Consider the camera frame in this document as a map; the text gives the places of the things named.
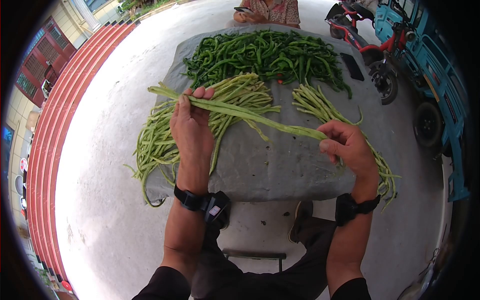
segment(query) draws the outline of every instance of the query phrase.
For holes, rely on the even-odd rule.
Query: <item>white pillar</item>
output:
[[[92,28],[92,31],[95,32],[99,29],[102,24],[96,19],[96,17],[92,14],[88,6],[85,4],[84,0],[72,0],[77,8],[78,12],[82,15],[82,17],[87,22],[88,26]]]

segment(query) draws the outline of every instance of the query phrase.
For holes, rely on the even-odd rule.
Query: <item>woman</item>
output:
[[[235,11],[227,28],[253,24],[280,24],[300,28],[297,0],[242,0],[240,7],[248,7],[254,14]]]

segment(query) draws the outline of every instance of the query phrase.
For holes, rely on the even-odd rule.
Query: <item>red scooter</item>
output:
[[[408,41],[414,40],[414,31],[409,28],[408,22],[405,20],[400,23],[394,23],[392,26],[393,34],[390,39],[380,46],[371,45],[358,34],[356,27],[352,24],[345,24],[345,15],[335,14],[335,11],[332,10],[330,10],[325,19],[330,25],[330,32],[333,30],[335,33],[338,33],[339,37],[336,38],[345,40],[360,51],[365,65],[370,68],[369,75],[372,77],[372,81],[380,93],[382,104],[387,105],[392,103],[398,93],[398,82],[396,73],[387,63],[386,57],[390,57],[397,49],[403,50]]]
[[[328,19],[336,18],[340,23],[347,26],[352,26],[353,30],[358,33],[357,22],[365,19],[372,21],[372,26],[374,24],[375,16],[371,11],[369,11],[365,6],[361,5],[354,0],[341,1],[339,4],[336,3],[330,9]],[[342,39],[343,35],[337,29],[330,27],[330,35],[333,38]]]

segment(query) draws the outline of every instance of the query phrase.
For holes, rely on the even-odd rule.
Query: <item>right hand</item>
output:
[[[246,15],[243,12],[235,12],[233,14],[233,19],[237,22],[240,22],[240,23],[245,23],[247,21],[246,20]]]
[[[378,181],[375,157],[358,126],[332,120],[317,130],[329,138],[320,141],[320,152],[326,153],[332,163],[336,164],[339,156],[357,178]]]

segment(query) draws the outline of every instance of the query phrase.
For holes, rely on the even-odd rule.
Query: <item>shoe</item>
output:
[[[293,222],[293,226],[288,233],[288,240],[292,243],[298,243],[298,231],[300,228],[300,224],[302,222],[313,215],[313,202],[312,201],[300,201],[297,205],[297,209],[295,210],[295,222]]]
[[[231,204],[228,204],[227,207],[225,207],[225,209],[217,217],[217,220],[222,224],[220,230],[225,230],[230,225],[230,208]]]

